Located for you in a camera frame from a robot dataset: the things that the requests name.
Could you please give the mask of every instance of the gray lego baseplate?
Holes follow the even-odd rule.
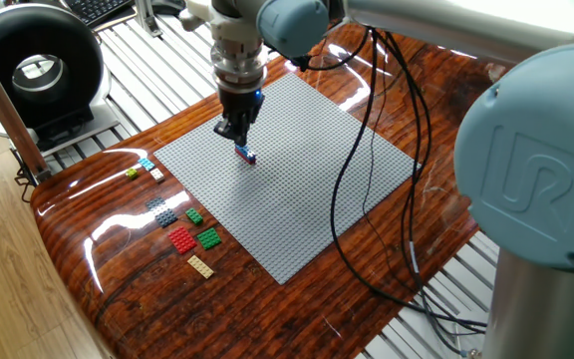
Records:
[[[284,284],[333,240],[329,213],[334,183],[360,122],[295,75],[276,81],[264,94],[248,138],[256,165],[245,162],[232,141],[213,132],[220,116],[154,155]],[[367,129],[340,186],[339,234],[363,216],[371,136]],[[408,179],[413,167],[409,156],[378,135],[374,154],[367,209]]]

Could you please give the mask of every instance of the black cable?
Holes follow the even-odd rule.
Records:
[[[387,53],[388,53],[388,50],[385,51],[385,61],[387,60]],[[376,70],[378,70],[377,64],[372,64],[372,65],[376,68]],[[383,78],[383,104],[380,107],[380,112],[378,113],[378,117],[376,118],[376,123],[374,124],[374,130],[373,130],[372,135],[371,135],[371,143],[370,143],[371,167],[369,168],[369,181],[367,182],[367,192],[365,193],[365,199],[363,200],[363,217],[365,218],[365,220],[367,221],[367,223],[369,224],[371,229],[376,234],[378,241],[380,242],[380,244],[382,245],[382,247],[385,251],[385,260],[387,262],[387,267],[389,268],[389,272],[392,274],[392,276],[396,279],[396,281],[400,285],[402,285],[403,287],[405,287],[408,290],[411,290],[411,288],[408,287],[406,283],[402,282],[394,273],[394,270],[391,267],[391,260],[389,259],[389,251],[387,250],[387,245],[385,244],[385,241],[380,236],[380,234],[378,233],[378,230],[376,229],[374,224],[371,222],[371,220],[369,219],[369,215],[367,214],[367,199],[369,198],[369,193],[371,191],[371,183],[372,183],[372,179],[374,177],[374,167],[375,167],[374,139],[376,138],[376,130],[378,129],[378,123],[380,122],[380,118],[383,115],[383,111],[385,110],[385,104],[387,103],[387,77],[385,76],[385,70],[386,70],[385,65],[386,65],[386,63],[383,64],[383,74],[382,74],[383,75],[382,76],[382,78]]]
[[[22,186],[24,188],[24,192],[21,193],[21,200],[23,200],[26,203],[30,203],[30,200],[26,199],[26,193],[28,192],[28,187],[32,185],[32,182],[29,180],[28,176],[29,176],[28,173],[26,173],[24,168],[21,167],[17,171],[17,176],[14,178],[17,185]]]
[[[351,53],[351,55],[344,58],[341,62],[334,64],[334,65],[325,66],[325,67],[315,67],[315,66],[307,65],[306,70],[329,71],[329,70],[338,69],[339,67],[344,66],[348,62],[352,61],[356,56],[358,56],[358,54],[363,50],[363,48],[365,48],[365,45],[367,44],[368,39],[369,39],[369,28],[367,28],[367,30],[365,30],[365,35],[363,36],[363,39],[361,40],[360,45],[358,45],[358,48],[353,53]]]
[[[376,229],[376,227],[373,225],[373,223],[371,222],[371,219],[369,218],[369,214],[367,213],[367,209],[366,209],[366,204],[367,204],[367,199],[369,198],[369,193],[371,191],[371,184],[372,184],[372,179],[373,179],[373,173],[374,173],[374,167],[375,167],[375,156],[374,156],[374,139],[376,137],[376,131],[378,129],[378,124],[380,122],[380,118],[382,117],[383,114],[383,110],[385,109],[385,104],[387,102],[387,77],[385,76],[385,72],[387,70],[386,68],[386,60],[389,56],[389,49],[387,47],[385,47],[385,63],[383,64],[383,74],[382,74],[382,79],[383,79],[383,91],[382,91],[382,95],[383,95],[383,104],[380,108],[380,112],[378,113],[378,117],[376,118],[376,123],[374,124],[374,130],[372,131],[372,137],[371,137],[371,142],[370,142],[370,149],[371,149],[371,166],[369,169],[369,181],[367,184],[367,192],[365,193],[365,198],[363,200],[363,205],[362,205],[362,210],[363,210],[363,217],[365,218],[365,220],[367,221],[367,223],[369,224],[369,226],[371,227],[371,229],[373,230],[373,232],[376,234],[376,237],[378,238],[378,241],[380,242],[381,246],[383,247],[383,250],[385,251],[385,260],[387,263],[387,267],[389,269],[389,272],[391,273],[392,277],[404,288],[408,289],[409,291],[413,291],[406,283],[402,282],[398,276],[396,275],[396,273],[394,272],[394,270],[392,269],[391,266],[391,260],[389,258],[389,252],[387,249],[387,245],[385,244],[385,241],[382,239],[382,237],[380,236],[380,234],[378,233],[378,230]],[[436,307],[438,307],[442,312],[444,313],[448,313],[448,310],[446,310],[445,308],[443,308],[434,298],[432,298],[430,295],[426,294],[427,298],[433,302],[435,304]],[[460,336],[460,335],[472,335],[472,334],[479,334],[480,331],[475,329],[475,328],[470,328],[470,330],[473,330],[473,333],[451,333],[448,332],[446,330],[446,328],[444,328],[439,322],[437,323],[437,325],[442,329],[442,331],[444,331],[446,334],[449,334],[451,336]]]
[[[405,208],[403,209],[403,215],[401,218],[401,248],[403,249],[403,258],[405,259],[407,269],[412,273],[412,277],[414,278],[416,285],[419,288],[420,295],[421,295],[421,298],[423,300],[423,305],[424,305],[424,308],[426,310],[425,314],[427,315],[428,321],[430,322],[431,327],[435,331],[435,334],[437,335],[438,339],[449,350],[451,350],[451,351],[453,351],[459,355],[465,356],[464,352],[459,351],[456,348],[452,347],[446,341],[446,339],[443,338],[440,331],[438,330],[438,327],[439,327],[439,329],[441,329],[443,332],[445,332],[447,334],[458,335],[458,334],[454,334],[454,333],[449,333],[440,323],[437,322],[437,320],[434,318],[434,315],[430,315],[430,313],[432,313],[432,309],[429,306],[429,304],[427,303],[427,297],[428,296],[427,296],[426,292],[424,291],[424,285],[422,283],[422,279],[420,278],[419,272],[417,271],[417,263],[416,263],[414,241],[413,241],[413,218],[414,218],[415,197],[416,197],[415,194],[416,194],[416,184],[419,182],[422,171],[426,167],[426,164],[428,163],[429,157],[430,157],[431,138],[432,138],[432,135],[431,135],[431,118],[430,118],[430,114],[429,114],[429,107],[427,106],[427,103],[424,99],[424,96],[422,95],[422,92],[420,91],[418,85],[416,84],[415,80],[413,79],[413,76],[411,75],[411,72],[408,69],[407,63],[404,59],[402,51],[400,50],[400,47],[398,46],[395,39],[393,38],[393,36],[390,33],[386,33],[386,34],[387,34],[387,40],[388,41],[383,39],[382,37],[380,39],[383,41],[385,46],[387,46],[388,48],[390,46],[393,47],[393,49],[390,49],[390,50],[394,53],[394,56],[396,56],[401,67],[403,68],[403,70],[407,74],[407,80],[408,80],[410,95],[412,97],[412,104],[414,106],[414,113],[416,115],[416,125],[417,125],[417,132],[418,132],[418,140],[417,140],[417,145],[416,145],[416,155],[414,157],[414,168],[413,168],[413,174],[412,174],[412,186],[411,186],[411,189],[409,192],[409,196],[407,197],[407,200],[405,202]],[[422,137],[422,127],[421,127],[420,114],[418,111],[418,105],[416,102],[416,95],[418,95],[418,97],[421,99],[421,102],[422,102],[424,110],[425,110],[425,116],[427,118],[428,138],[429,138],[428,147],[427,147],[427,151],[425,154],[425,159],[423,161],[423,166],[420,169],[418,169],[418,164],[419,164],[420,147],[421,147],[420,138]],[[405,235],[405,216],[407,213],[407,209],[409,209],[409,211],[410,211],[410,213],[409,213],[409,242],[410,242],[410,253],[412,256],[412,260],[414,262],[413,268],[409,264],[409,260],[407,259],[407,253],[405,250],[404,235]],[[450,313],[448,313],[448,311],[444,310],[443,308],[441,308],[441,310],[444,313],[446,313],[452,317],[452,315],[450,315]],[[462,325],[463,327],[465,327],[466,329],[473,331],[474,333],[483,333],[483,331],[480,331],[478,329],[475,329],[475,328],[472,328],[468,325],[465,325],[463,322],[459,322],[459,321],[456,321],[456,322],[458,324]]]
[[[372,28],[368,28],[368,31],[372,31],[372,39],[373,39],[373,49],[372,49],[372,63],[376,64],[378,62],[378,53],[377,53],[377,43],[378,43],[378,36],[376,31],[374,31]],[[386,291],[384,291],[381,288],[378,288],[376,286],[374,286],[373,284],[371,284],[367,279],[365,279],[362,275],[360,275],[360,273],[358,273],[358,271],[356,270],[356,268],[354,268],[354,266],[351,264],[351,262],[349,262],[349,259],[347,258],[345,252],[343,251],[341,245],[340,245],[340,241],[338,239],[338,234],[336,233],[336,224],[335,224],[335,211],[336,211],[336,199],[338,196],[338,189],[340,187],[340,183],[342,182],[342,178],[345,174],[345,171],[347,170],[347,167],[349,166],[349,163],[351,162],[351,159],[353,158],[354,154],[356,153],[356,150],[358,148],[358,145],[360,144],[360,140],[365,132],[365,128],[367,126],[367,122],[369,120],[369,116],[371,114],[371,110],[372,110],[372,106],[374,103],[374,97],[375,97],[375,87],[376,87],[376,75],[377,75],[377,70],[375,69],[375,67],[372,67],[372,73],[371,73],[371,92],[369,94],[369,100],[367,102],[367,109],[365,112],[365,117],[363,119],[362,125],[360,127],[360,130],[358,131],[358,135],[356,136],[356,140],[354,141],[354,144],[349,152],[349,155],[347,156],[347,159],[345,160],[345,162],[343,163],[343,166],[341,167],[340,172],[338,173],[338,177],[336,179],[336,183],[334,184],[334,191],[333,191],[333,195],[332,195],[332,202],[331,202],[331,212],[330,212],[330,224],[331,224],[331,231],[332,231],[332,237],[334,239],[334,244],[336,245],[336,248],[338,249],[338,252],[340,254],[341,259],[343,260],[343,262],[345,263],[345,265],[347,265],[347,268],[354,274],[354,276],[364,285],[366,285],[367,287],[369,287],[371,290],[373,290],[374,292],[382,295],[383,297],[392,300],[393,302],[405,306],[409,309],[415,310],[417,312],[420,313],[426,313],[427,310],[425,308],[422,308],[420,306],[411,304],[411,303],[407,303],[405,301],[403,301],[402,299],[395,297],[389,293],[387,293]],[[480,325],[484,325],[483,323],[479,323],[479,322],[475,322],[472,320],[465,320],[465,319],[453,319],[452,317],[449,317],[447,315],[441,315],[441,314],[437,314],[437,313],[433,313],[432,317],[435,317],[437,319],[442,319],[442,320],[446,320],[446,321],[452,321],[452,322],[457,322],[457,323],[464,323],[466,325],[476,325],[476,326],[480,326]]]

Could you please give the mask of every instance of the lego brick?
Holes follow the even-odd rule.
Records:
[[[150,171],[149,173],[151,174],[152,177],[154,177],[154,179],[156,180],[156,183],[161,183],[163,180],[165,180],[163,178],[163,173],[159,169],[154,169],[154,170]]]
[[[256,164],[256,155],[249,150],[248,146],[239,146],[234,145],[234,150],[236,153],[241,156],[248,164],[254,165]]]
[[[154,217],[163,214],[166,210],[168,210],[167,206],[165,205],[158,205],[151,209],[151,212],[154,213]]]
[[[187,229],[184,227],[177,228],[167,234],[171,242],[174,244],[178,253],[187,253],[192,248],[196,247],[196,241],[191,237]]]
[[[151,171],[154,168],[154,164],[148,159],[139,159],[139,163],[143,166],[144,169],[147,171]]]
[[[137,170],[135,169],[128,169],[126,171],[126,176],[128,176],[130,180],[135,180],[139,176],[139,174],[137,174]]]
[[[178,219],[178,217],[174,214],[174,212],[171,211],[171,209],[165,209],[160,214],[155,214],[154,218],[158,222],[158,225],[160,225],[162,228],[165,228],[168,225],[176,222]]]
[[[214,228],[206,230],[205,232],[197,235],[196,238],[198,238],[198,241],[200,241],[200,244],[202,244],[205,249],[209,249],[220,243],[220,237]]]
[[[198,212],[196,211],[196,209],[194,208],[190,208],[188,209],[185,214],[187,214],[187,216],[189,217],[189,219],[196,225],[199,225],[201,223],[203,223],[203,217],[198,214]]]
[[[160,205],[165,205],[165,201],[161,197],[156,197],[155,199],[145,203],[145,206],[149,210],[153,210]]]
[[[262,156],[256,165],[233,154],[232,142],[214,137],[221,116],[154,155],[283,284],[332,243],[332,189],[361,123],[293,74],[264,93],[249,132],[252,150]],[[338,234],[363,217],[372,134],[365,130],[340,185]],[[414,166],[412,158],[377,134],[374,162],[367,210],[407,180]]]
[[[202,260],[198,259],[198,257],[195,255],[193,255],[192,258],[187,261],[187,263],[193,266],[194,269],[196,269],[205,277],[205,279],[208,279],[212,274],[214,274],[214,271],[211,270],[205,263],[203,263]]]

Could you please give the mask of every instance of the silver metal cylinder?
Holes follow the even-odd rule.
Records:
[[[250,93],[262,87],[267,77],[267,54],[262,39],[247,42],[216,40],[211,49],[214,79],[231,93]]]
[[[574,274],[501,250],[484,359],[574,359]]]

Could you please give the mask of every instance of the metal pole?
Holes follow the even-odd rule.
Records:
[[[137,0],[137,22],[153,37],[162,35],[156,25],[151,0]]]
[[[46,161],[39,153],[39,149],[32,141],[28,130],[21,121],[17,110],[15,109],[8,94],[1,86],[0,83],[0,122],[10,137],[10,140],[15,144],[19,155],[24,163],[30,169],[30,172],[39,181],[45,180],[50,176],[50,170],[46,165]]]
[[[484,359],[574,359],[574,274],[501,250]]]

